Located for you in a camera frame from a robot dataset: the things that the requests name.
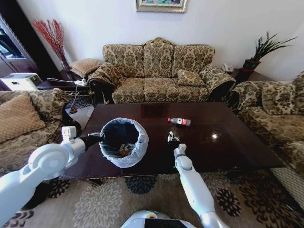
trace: potted plant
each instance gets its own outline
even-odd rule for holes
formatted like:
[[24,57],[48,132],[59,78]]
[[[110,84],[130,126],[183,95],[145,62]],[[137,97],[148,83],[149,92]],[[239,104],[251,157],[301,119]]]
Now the potted plant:
[[245,60],[243,67],[240,69],[239,73],[235,77],[235,80],[237,81],[236,84],[248,80],[249,76],[252,74],[255,68],[261,63],[260,59],[262,57],[279,48],[285,48],[290,46],[286,43],[297,38],[295,37],[284,41],[277,41],[274,39],[277,35],[278,33],[270,37],[269,32],[267,32],[266,40],[263,40],[263,37],[258,40],[258,42],[256,43],[256,54],[250,59]]

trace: white wall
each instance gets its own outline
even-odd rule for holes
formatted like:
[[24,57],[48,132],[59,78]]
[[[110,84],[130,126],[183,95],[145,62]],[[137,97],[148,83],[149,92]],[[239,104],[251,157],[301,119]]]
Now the white wall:
[[[141,44],[162,37],[175,44],[210,44],[213,64],[241,67],[254,55],[255,40],[279,32],[279,38],[299,35],[294,47],[271,53],[257,71],[289,80],[304,70],[298,58],[304,44],[303,0],[188,0],[185,14],[136,12],[135,0],[18,0],[30,21],[57,19],[66,31],[70,62],[102,59],[104,44]],[[60,62],[43,40],[58,67]]]

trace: telephone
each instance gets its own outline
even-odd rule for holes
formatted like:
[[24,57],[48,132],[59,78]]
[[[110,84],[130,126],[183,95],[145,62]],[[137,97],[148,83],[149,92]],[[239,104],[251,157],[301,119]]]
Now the telephone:
[[232,67],[232,66],[228,66],[226,63],[224,63],[224,64],[222,65],[222,69],[223,69],[223,71],[225,71],[225,72],[233,72],[233,67]]

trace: black vase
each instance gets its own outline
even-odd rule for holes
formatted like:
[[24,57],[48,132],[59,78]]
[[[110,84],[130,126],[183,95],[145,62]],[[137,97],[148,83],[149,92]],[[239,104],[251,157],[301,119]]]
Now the black vase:
[[255,68],[260,64],[260,61],[253,61],[246,59],[243,67],[239,70],[239,73],[234,78],[236,80],[236,85],[248,80],[249,76],[255,70]]

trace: red decorative branches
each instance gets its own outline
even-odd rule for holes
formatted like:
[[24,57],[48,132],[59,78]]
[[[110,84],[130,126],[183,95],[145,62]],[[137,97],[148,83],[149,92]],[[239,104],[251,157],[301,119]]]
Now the red decorative branches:
[[58,58],[61,60],[65,70],[69,70],[69,64],[63,50],[63,36],[64,29],[60,22],[55,19],[52,21],[47,20],[48,23],[43,20],[34,20],[34,27],[40,32],[40,34],[46,39],[50,44],[53,51],[56,53]]

